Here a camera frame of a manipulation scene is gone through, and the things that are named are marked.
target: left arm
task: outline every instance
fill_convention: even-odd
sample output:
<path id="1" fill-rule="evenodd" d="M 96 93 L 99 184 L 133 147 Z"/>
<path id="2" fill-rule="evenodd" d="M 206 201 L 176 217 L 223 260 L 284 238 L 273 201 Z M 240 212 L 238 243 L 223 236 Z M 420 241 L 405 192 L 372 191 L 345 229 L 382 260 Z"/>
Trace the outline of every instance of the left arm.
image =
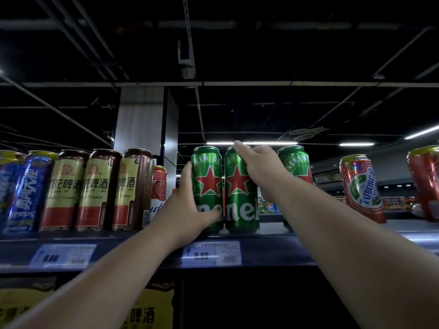
<path id="1" fill-rule="evenodd" d="M 198 212 L 191 163 L 180 188 L 143 231 L 113 249 L 7 329 L 118 329 L 163 259 L 218 220 L 217 210 Z"/>

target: tuborg logo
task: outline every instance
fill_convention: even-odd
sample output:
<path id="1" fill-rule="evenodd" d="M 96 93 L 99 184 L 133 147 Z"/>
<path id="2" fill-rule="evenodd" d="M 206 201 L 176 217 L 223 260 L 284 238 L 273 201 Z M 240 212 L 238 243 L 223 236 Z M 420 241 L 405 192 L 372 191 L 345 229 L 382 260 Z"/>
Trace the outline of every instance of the tuborg logo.
<path id="1" fill-rule="evenodd" d="M 366 208 L 381 207 L 381 198 L 375 184 L 375 172 L 372 167 L 355 175 L 349 184 L 349 194 L 352 200 Z"/>

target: hand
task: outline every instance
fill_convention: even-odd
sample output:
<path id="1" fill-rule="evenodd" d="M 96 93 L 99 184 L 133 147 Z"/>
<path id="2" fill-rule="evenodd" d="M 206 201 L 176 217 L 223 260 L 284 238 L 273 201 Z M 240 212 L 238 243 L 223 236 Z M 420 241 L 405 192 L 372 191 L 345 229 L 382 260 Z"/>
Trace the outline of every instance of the hand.
<path id="1" fill-rule="evenodd" d="M 280 182 L 292 177 L 276 152 L 267 145 L 251 149 L 240 141 L 235 141 L 233 147 L 247 163 L 247 172 L 255 184 L 261 188 L 264 199 L 268 202 L 275 202 L 270 189 L 274 189 Z"/>
<path id="2" fill-rule="evenodd" d="M 169 237 L 172 250 L 194 241 L 196 237 L 222 215 L 219 210 L 198 212 L 192 193 L 192 163 L 188 162 L 181 172 L 180 187 L 166 200 L 155 215 L 150 227 Z"/>

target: left hand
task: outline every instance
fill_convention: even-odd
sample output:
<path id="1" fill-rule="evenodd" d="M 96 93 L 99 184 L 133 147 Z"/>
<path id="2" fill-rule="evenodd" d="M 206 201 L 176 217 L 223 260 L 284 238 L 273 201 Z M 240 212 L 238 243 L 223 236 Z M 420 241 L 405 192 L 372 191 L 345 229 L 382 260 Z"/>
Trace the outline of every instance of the left hand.
<path id="1" fill-rule="evenodd" d="M 178 190 L 166 200 L 155 215 L 150 227 L 169 237 L 172 250 L 195 240 L 196 237 L 222 215 L 219 210 L 198 212 L 192 192 L 192 163 L 188 162 L 181 172 Z"/>

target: blue beer can with chinese text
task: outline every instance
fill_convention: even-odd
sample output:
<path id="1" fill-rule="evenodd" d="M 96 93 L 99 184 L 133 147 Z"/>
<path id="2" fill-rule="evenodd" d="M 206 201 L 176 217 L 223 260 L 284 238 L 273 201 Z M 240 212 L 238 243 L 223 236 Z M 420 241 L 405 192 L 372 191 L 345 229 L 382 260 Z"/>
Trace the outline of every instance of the blue beer can with chinese text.
<path id="1" fill-rule="evenodd" d="M 47 186 L 58 154 L 32 150 L 23 161 L 14 199 L 6 213 L 5 234 L 26 233 L 38 228 Z"/>
<path id="2" fill-rule="evenodd" d="M 26 154 L 0 150 L 0 228 L 4 227 L 6 210 L 14 198 L 20 167 Z"/>

